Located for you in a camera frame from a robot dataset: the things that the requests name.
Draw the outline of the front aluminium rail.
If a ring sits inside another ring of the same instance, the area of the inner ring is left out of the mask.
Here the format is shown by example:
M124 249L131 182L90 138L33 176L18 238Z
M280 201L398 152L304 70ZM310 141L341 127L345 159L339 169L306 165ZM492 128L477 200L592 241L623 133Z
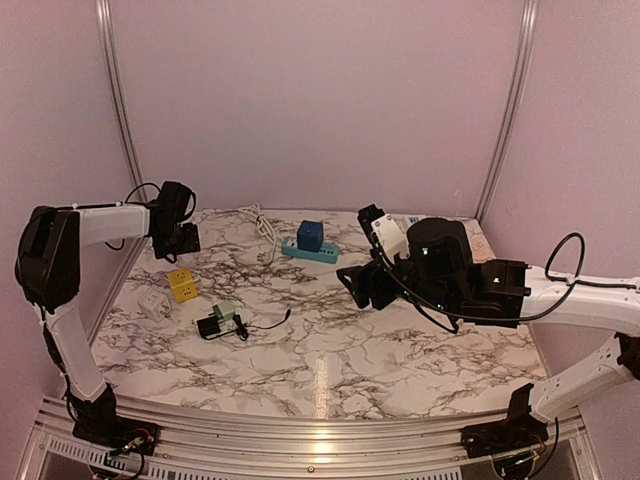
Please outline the front aluminium rail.
M471 459L465 426L505 411L395 420L317 420L219 413L128 397L123 416L159 425L139 479L499 479L488 456ZM560 416L551 460L534 479L603 479L577 408ZM125 478L138 458L72 437L65 402L45 397L15 479L90 479L89 467Z

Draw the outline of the left aluminium frame post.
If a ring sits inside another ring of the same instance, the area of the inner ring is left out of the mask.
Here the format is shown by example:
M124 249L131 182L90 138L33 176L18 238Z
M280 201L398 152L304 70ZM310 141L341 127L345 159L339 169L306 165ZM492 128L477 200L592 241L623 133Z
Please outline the left aluminium frame post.
M131 125L128 118L124 89L121 81L111 2L108 0L97 0L95 2L95 6L98 31L102 45L107 82L114 109L116 125L119 132L126 166L134 187L132 198L135 198L140 202L147 202L149 200L147 195L147 186L141 186L141 184L145 182L145 179L135 147Z

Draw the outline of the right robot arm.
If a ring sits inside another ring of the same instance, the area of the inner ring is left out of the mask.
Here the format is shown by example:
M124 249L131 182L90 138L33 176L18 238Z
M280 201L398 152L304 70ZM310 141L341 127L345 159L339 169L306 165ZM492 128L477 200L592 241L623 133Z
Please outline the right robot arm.
M508 416L495 438L515 448L535 424L609 388L639 377L639 280L558 274L522 261L473 260L465 226L430 217L400 230L389 215L359 215L371 244L371 261L342 268L336 276L359 308L384 309L396 299L425 318L445 316L447 331L462 323L515 328L539 321L599 328L611 337L594 353L561 373L511 395Z

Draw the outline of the white cube socket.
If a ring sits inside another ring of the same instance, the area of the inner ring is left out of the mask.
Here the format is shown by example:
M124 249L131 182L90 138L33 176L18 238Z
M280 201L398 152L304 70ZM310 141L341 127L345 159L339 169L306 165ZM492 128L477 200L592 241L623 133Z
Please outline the white cube socket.
M168 297L154 289L148 289L141 295L138 306L147 318L155 322L168 318L172 311Z

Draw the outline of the long white power strip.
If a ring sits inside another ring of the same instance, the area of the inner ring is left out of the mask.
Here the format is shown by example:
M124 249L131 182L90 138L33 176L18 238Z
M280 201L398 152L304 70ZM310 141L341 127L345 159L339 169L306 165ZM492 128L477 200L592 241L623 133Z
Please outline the long white power strip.
M425 216L424 215L396 215L394 219L398 220L405 228L408 228L410 225L413 225L425 219Z

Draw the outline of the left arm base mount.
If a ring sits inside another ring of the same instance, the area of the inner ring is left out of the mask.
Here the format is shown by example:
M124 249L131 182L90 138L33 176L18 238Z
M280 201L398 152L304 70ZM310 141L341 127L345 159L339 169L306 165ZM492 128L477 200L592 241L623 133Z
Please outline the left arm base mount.
M112 387L106 389L95 401L81 400L66 392L66 407L74 422L75 438L109 447L116 455L137 451L151 456L156 448L160 428L157 424L120 416Z

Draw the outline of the yellow cube socket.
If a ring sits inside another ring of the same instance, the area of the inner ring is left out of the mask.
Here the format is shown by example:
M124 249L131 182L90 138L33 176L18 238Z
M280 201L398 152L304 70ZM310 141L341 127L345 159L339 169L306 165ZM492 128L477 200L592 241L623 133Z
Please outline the yellow cube socket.
M177 303L184 303L198 296L196 281L189 269L174 270L167 275L167 279Z

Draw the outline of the blue cube socket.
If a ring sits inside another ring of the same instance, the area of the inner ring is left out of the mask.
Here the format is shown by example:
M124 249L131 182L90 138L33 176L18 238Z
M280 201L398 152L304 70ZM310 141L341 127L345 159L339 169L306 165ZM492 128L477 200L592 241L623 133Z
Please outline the blue cube socket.
M300 250L318 253L324 243L322 222L303 220L297 230L297 245Z

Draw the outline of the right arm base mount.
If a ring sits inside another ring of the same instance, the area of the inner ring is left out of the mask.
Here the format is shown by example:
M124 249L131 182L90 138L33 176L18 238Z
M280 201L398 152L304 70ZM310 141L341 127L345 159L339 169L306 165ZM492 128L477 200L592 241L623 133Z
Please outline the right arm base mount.
M549 439L547 423L531 414L529 397L533 387L533 383L528 383L511 394L504 419L461 430L461 445L469 458L505 453Z

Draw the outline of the aluminium frame post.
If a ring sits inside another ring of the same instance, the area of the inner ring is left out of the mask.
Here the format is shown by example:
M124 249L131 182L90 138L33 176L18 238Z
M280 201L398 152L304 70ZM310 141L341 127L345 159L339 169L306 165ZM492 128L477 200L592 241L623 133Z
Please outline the aluminium frame post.
M516 55L506 103L483 188L474 214L474 218L480 225L483 225L488 218L491 203L497 192L500 176L506 164L509 144L524 95L533 55L539 4L540 2L537 0L526 0L523 2L519 34L516 43Z
M116 125L119 132L126 166L134 187L132 198L135 198L140 202L147 202L149 200L147 195L147 186L141 186L141 184L145 182L145 179L135 147L131 125L128 118L124 89L121 81L111 2L108 0L97 0L95 2L95 6L98 31L102 45L107 82L114 109Z

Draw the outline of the right aluminium frame post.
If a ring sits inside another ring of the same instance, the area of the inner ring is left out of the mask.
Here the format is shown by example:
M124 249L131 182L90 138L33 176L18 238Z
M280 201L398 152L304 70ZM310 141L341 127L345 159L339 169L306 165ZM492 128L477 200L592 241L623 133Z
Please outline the right aluminium frame post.
M506 164L509 144L524 95L533 55L539 4L540 2L537 0L526 0L523 2L519 34L516 43L516 55L506 103L483 188L474 214L474 218L480 225L483 225L488 218L491 203L497 192L500 176Z

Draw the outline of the green plug adapter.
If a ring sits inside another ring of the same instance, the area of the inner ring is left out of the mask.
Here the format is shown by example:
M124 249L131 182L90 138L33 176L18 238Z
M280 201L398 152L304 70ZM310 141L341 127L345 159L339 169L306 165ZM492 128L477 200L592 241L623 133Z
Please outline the green plug adapter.
M233 322L236 314L235 306L229 302L223 301L212 307L212 314L219 327Z

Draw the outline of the pink round power strip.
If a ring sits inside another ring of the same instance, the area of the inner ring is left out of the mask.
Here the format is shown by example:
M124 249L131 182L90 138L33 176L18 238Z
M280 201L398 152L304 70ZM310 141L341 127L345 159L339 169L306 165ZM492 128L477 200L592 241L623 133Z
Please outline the pink round power strip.
M475 263L484 263L495 258L487 237L479 227L469 227L467 236Z

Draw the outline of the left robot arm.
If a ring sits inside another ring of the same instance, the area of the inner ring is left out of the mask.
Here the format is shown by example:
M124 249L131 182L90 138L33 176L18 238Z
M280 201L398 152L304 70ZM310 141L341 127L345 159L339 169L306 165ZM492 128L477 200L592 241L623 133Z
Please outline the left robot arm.
M197 226L189 221L195 205L196 194L189 187L166 181L147 203L38 206L32 211L19 239L15 277L50 333L57 351L53 358L73 397L94 403L107 390L81 320L82 249L149 238L155 257L174 263L178 256L200 250Z

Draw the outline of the teal power strip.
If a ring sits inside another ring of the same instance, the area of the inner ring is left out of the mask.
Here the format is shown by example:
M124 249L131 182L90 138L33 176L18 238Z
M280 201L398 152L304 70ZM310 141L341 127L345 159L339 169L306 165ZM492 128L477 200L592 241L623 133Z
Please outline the teal power strip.
M335 265L340 255L340 249L337 245L323 243L318 251L305 250L298 246L295 238L285 237L282 240L281 253L291 258Z

